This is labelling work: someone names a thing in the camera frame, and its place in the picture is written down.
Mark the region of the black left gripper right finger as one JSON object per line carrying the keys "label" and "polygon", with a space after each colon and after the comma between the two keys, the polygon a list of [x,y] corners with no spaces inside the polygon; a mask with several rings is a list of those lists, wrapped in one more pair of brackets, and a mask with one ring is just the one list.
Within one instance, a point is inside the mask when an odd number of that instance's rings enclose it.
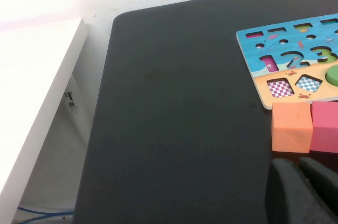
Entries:
{"label": "black left gripper right finger", "polygon": [[299,223],[337,223],[337,173],[320,162],[302,157]]}

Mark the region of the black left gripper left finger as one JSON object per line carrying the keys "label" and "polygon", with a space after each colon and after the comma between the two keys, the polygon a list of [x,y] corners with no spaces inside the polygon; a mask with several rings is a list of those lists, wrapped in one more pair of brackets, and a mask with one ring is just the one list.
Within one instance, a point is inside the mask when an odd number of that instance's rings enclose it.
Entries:
{"label": "black left gripper left finger", "polygon": [[268,223],[333,223],[332,210],[304,173],[282,158],[270,163],[265,209]]}

